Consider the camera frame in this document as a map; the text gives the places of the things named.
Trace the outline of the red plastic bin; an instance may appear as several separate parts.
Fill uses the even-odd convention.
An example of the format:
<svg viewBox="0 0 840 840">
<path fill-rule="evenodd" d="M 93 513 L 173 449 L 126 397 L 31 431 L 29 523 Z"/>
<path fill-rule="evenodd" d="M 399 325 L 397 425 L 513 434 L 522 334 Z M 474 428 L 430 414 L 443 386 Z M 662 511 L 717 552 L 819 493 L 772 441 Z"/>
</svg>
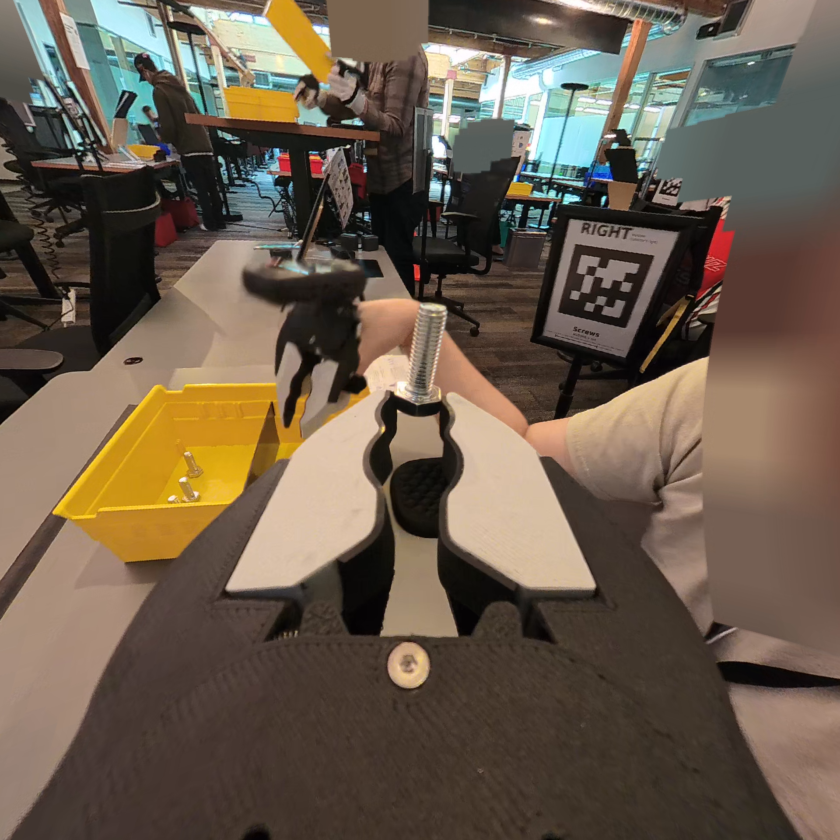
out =
<svg viewBox="0 0 840 840">
<path fill-rule="evenodd" d="M 154 243 L 161 249 L 173 244 L 179 233 L 200 225 L 196 205 L 189 196 L 161 198 L 161 214 L 155 222 Z"/>
</svg>

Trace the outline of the red white cloth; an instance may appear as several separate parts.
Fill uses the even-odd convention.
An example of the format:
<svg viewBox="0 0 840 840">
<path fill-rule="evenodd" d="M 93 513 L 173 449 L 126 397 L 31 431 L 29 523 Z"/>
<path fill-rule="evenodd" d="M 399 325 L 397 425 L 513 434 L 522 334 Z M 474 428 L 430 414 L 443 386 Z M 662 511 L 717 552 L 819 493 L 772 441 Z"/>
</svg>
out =
<svg viewBox="0 0 840 840">
<path fill-rule="evenodd" d="M 689 322 L 698 322 L 701 315 L 717 311 L 718 300 L 721 294 L 721 284 L 725 277 L 726 268 L 734 232 L 726 229 L 727 215 L 731 198 L 729 196 L 719 198 L 701 199 L 694 202 L 683 202 L 680 205 L 682 211 L 701 212 L 716 207 L 721 210 L 717 227 L 712 236 L 709 250 L 706 257 L 703 281 L 691 311 Z"/>
</svg>

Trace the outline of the grey trash bin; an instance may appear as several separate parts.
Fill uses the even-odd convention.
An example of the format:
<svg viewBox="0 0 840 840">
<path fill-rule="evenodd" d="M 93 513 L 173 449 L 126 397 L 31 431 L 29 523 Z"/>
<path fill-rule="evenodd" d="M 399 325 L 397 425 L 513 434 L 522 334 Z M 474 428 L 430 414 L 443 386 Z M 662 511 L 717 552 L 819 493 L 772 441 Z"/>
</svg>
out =
<svg viewBox="0 0 840 840">
<path fill-rule="evenodd" d="M 503 264 L 512 270 L 536 270 L 539 268 L 547 237 L 543 230 L 513 228 L 507 236 Z"/>
</svg>

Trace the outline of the black floor lamp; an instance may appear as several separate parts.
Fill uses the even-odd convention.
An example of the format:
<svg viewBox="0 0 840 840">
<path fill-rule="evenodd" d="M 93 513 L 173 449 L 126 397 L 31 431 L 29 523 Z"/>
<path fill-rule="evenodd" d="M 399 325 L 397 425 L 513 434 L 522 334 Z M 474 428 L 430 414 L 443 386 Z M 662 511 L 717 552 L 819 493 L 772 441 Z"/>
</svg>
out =
<svg viewBox="0 0 840 840">
<path fill-rule="evenodd" d="M 584 83 L 573 81 L 565 82 L 561 87 L 570 94 L 570 99 L 568 102 L 568 107 L 566 109 L 565 120 L 563 123 L 563 131 L 560 138 L 558 151 L 560 151 L 560 148 L 562 147 L 562 144 L 564 142 L 566 130 L 568 129 L 570 123 L 571 112 L 573 110 L 573 106 L 575 105 L 578 95 L 583 93 L 584 91 L 589 90 L 589 87 Z M 562 186 L 559 190 L 559 196 L 561 199 L 565 198 L 566 193 L 572 186 L 578 186 L 579 184 L 583 183 L 582 177 L 579 175 L 577 170 L 574 170 L 574 173 L 572 175 L 564 175 L 562 182 Z"/>
</svg>

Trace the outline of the wooden standing table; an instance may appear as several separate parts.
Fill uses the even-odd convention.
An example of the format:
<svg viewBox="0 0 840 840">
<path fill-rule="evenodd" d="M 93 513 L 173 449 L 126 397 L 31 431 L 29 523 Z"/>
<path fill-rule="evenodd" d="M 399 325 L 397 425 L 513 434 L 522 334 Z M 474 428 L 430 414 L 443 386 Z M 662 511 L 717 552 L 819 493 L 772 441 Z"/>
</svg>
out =
<svg viewBox="0 0 840 840">
<path fill-rule="evenodd" d="M 378 143 L 381 138 L 377 131 L 349 125 L 319 127 L 296 122 L 222 118 L 198 113 L 186 114 L 185 121 L 208 129 L 221 130 L 260 148 L 288 152 L 293 198 L 300 229 L 306 226 L 313 207 L 309 154 L 339 148 L 356 141 Z"/>
</svg>

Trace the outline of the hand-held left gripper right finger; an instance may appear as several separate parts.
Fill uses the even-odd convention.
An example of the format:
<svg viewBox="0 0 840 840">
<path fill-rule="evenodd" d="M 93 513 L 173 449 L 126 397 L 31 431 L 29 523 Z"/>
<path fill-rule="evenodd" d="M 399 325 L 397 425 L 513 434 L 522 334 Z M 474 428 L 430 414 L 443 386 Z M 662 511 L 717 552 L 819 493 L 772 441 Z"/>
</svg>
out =
<svg viewBox="0 0 840 840">
<path fill-rule="evenodd" d="M 459 635 L 493 603 L 528 624 L 542 602 L 584 602 L 596 582 L 537 451 L 454 392 L 440 409 L 437 576 Z"/>
</svg>

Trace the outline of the black sign stand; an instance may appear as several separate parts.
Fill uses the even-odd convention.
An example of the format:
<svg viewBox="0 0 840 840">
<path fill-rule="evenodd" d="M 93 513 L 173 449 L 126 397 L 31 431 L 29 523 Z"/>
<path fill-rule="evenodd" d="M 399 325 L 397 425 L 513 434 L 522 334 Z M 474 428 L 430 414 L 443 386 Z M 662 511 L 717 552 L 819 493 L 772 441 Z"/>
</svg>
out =
<svg viewBox="0 0 840 840">
<path fill-rule="evenodd" d="M 600 351 L 557 350 L 568 365 L 559 386 L 554 419 L 582 413 L 647 382 L 655 374 L 656 360 L 641 356 L 621 360 Z"/>
</svg>

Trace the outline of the person's right forearm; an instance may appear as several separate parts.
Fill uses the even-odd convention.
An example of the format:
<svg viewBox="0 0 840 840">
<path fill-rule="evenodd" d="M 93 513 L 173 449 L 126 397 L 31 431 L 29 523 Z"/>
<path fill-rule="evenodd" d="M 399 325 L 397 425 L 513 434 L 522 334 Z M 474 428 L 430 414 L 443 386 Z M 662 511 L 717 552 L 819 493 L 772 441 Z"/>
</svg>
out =
<svg viewBox="0 0 840 840">
<path fill-rule="evenodd" d="M 395 348 L 411 349 L 418 311 L 417 301 L 401 299 L 364 301 L 359 305 L 361 373 Z M 444 395 L 454 392 L 464 397 L 515 431 L 541 456 L 551 457 L 571 477 L 576 477 L 567 445 L 570 419 L 529 424 L 519 409 L 469 362 L 446 332 L 435 381 Z"/>
</svg>

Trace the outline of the yellow plastic bin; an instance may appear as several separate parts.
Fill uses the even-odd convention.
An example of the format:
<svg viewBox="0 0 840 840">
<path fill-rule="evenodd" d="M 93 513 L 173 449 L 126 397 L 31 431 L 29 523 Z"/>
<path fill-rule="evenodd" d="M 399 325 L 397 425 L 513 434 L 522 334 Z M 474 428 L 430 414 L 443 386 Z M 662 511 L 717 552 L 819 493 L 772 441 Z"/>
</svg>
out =
<svg viewBox="0 0 840 840">
<path fill-rule="evenodd" d="M 54 513 L 125 563 L 177 557 L 246 487 L 302 444 L 308 394 L 283 427 L 271 383 L 155 385 L 121 422 Z M 201 500 L 170 505 L 179 491 L 180 438 L 203 467 L 190 479 Z"/>
<path fill-rule="evenodd" d="M 333 67 L 330 47 L 312 26 L 295 1 L 268 1 L 264 16 L 321 83 L 328 81 Z"/>
<path fill-rule="evenodd" d="M 231 119 L 277 123 L 298 121 L 298 104 L 291 92 L 228 87 L 224 96 Z"/>
</svg>

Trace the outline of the black framed marker sign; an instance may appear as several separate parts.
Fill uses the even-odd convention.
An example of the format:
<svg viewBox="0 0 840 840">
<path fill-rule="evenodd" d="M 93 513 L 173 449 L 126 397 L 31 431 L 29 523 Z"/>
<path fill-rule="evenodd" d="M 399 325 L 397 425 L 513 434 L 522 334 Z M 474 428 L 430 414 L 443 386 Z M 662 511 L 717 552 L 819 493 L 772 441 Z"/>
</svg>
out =
<svg viewBox="0 0 840 840">
<path fill-rule="evenodd" d="M 682 273 L 707 225 L 694 213 L 639 213 L 563 206 L 555 220 L 531 342 L 587 359 L 642 361 L 665 301 L 701 264 Z"/>
</svg>

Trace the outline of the black textured pad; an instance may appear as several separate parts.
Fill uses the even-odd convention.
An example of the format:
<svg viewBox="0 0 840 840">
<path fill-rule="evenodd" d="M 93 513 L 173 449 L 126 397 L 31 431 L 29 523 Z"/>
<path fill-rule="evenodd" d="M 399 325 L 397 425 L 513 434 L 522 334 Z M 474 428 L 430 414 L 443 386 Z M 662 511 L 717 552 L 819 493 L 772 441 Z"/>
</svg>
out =
<svg viewBox="0 0 840 840">
<path fill-rule="evenodd" d="M 449 486 L 442 456 L 415 458 L 395 468 L 390 492 L 395 521 L 408 534 L 438 539 L 440 503 Z"/>
</svg>

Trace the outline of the illustrated instruction board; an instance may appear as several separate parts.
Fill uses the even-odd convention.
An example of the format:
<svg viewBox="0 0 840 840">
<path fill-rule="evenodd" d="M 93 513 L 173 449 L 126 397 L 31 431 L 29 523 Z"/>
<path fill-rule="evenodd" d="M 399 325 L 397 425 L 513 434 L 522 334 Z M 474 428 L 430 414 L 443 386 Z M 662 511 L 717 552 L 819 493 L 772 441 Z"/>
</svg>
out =
<svg viewBox="0 0 840 840">
<path fill-rule="evenodd" d="M 331 208 L 334 221 L 331 226 L 328 226 L 327 233 L 324 235 L 336 239 L 346 234 L 354 208 L 354 193 L 344 148 L 329 150 L 325 161 L 322 162 L 320 186 L 298 240 L 300 259 L 318 235 L 321 216 L 325 208 Z"/>
</svg>

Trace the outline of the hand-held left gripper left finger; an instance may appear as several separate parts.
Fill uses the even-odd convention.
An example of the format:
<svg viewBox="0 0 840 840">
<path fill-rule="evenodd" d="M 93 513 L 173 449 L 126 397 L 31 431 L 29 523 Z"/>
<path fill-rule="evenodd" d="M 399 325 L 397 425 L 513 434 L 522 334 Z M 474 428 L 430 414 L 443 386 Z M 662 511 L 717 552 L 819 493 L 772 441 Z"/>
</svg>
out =
<svg viewBox="0 0 840 840">
<path fill-rule="evenodd" d="M 392 393 L 374 392 L 310 436 L 283 464 L 226 594 L 327 602 L 351 634 L 381 634 L 395 572 L 384 489 L 395 433 Z"/>
</svg>

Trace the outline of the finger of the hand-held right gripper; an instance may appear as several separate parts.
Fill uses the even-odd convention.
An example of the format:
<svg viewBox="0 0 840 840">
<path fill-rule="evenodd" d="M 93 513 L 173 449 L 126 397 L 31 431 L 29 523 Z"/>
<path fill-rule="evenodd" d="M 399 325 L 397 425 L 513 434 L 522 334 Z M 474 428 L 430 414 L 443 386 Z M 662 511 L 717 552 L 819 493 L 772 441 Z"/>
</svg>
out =
<svg viewBox="0 0 840 840">
<path fill-rule="evenodd" d="M 319 362 L 310 373 L 310 393 L 305 401 L 300 420 L 300 430 L 318 430 L 336 411 L 342 407 L 342 391 L 331 396 L 331 391 L 340 374 L 338 362 Z"/>
<path fill-rule="evenodd" d="M 306 364 L 296 344 L 278 344 L 276 348 L 277 404 L 283 427 L 289 427 L 297 410 Z"/>
</svg>

